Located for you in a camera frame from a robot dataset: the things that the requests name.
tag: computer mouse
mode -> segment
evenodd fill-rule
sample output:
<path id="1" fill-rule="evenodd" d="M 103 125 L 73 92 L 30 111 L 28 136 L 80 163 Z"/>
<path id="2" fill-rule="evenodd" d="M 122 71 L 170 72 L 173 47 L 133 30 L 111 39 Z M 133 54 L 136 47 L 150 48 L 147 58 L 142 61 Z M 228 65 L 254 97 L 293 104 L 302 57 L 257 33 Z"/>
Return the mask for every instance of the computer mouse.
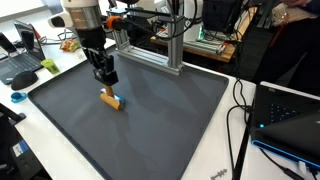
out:
<path id="1" fill-rule="evenodd" d="M 16 91 L 16 90 L 29 87 L 35 82 L 37 82 L 38 79 L 39 78 L 35 72 L 31 72 L 31 71 L 21 72 L 13 78 L 11 89 Z"/>

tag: black computer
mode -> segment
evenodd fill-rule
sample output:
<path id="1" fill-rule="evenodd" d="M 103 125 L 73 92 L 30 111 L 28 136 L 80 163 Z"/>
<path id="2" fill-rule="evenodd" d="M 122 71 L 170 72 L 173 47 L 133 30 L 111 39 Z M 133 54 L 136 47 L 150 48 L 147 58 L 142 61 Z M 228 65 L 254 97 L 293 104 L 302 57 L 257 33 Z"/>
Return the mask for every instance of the black computer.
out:
<path id="1" fill-rule="evenodd" d="M 258 85 L 252 145 L 320 170 L 320 100 Z"/>
<path id="2" fill-rule="evenodd" d="M 21 72 L 41 69 L 41 61 L 45 59 L 34 28 L 18 20 L 13 23 L 24 44 L 25 52 L 0 63 L 0 80 L 6 85 L 11 84 L 14 77 Z"/>
<path id="3" fill-rule="evenodd" d="M 247 3 L 247 0 L 203 0 L 203 28 L 232 34 Z"/>

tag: green object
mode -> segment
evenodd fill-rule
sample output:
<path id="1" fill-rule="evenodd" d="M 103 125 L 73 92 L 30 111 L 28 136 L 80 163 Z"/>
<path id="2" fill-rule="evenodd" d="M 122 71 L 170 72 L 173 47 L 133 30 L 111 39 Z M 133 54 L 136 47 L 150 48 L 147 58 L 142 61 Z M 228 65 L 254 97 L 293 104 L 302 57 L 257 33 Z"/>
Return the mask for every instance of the green object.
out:
<path id="1" fill-rule="evenodd" d="M 198 35 L 198 39 L 197 41 L 202 41 L 204 38 L 204 32 L 203 32 L 203 27 L 200 26 L 200 31 L 199 31 L 199 35 Z"/>
<path id="2" fill-rule="evenodd" d="M 58 67 L 52 59 L 45 59 L 41 61 L 41 65 L 44 66 L 51 74 L 56 74 L 59 72 Z"/>

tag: wall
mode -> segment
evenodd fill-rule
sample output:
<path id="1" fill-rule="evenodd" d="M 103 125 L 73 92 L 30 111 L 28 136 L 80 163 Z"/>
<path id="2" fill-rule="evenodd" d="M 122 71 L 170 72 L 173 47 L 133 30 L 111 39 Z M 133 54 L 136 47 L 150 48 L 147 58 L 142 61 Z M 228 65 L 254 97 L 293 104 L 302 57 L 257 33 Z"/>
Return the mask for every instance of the wall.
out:
<path id="1" fill-rule="evenodd" d="M 2 4 L 0 18 L 43 6 L 45 6 L 45 3 L 42 0 L 6 0 Z"/>

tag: red object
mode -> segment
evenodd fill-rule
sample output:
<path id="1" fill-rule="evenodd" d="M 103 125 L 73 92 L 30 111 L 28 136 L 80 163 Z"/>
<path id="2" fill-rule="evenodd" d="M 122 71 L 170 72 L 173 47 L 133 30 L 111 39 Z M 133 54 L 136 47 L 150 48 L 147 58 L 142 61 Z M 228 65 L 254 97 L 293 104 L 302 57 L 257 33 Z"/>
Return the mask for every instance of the red object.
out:
<path id="1" fill-rule="evenodd" d="M 38 33 L 38 31 L 32 26 L 32 24 L 29 24 L 29 26 L 31 26 L 31 27 L 34 29 L 34 32 L 36 33 L 37 39 L 40 39 L 41 36 L 40 36 L 40 34 Z"/>

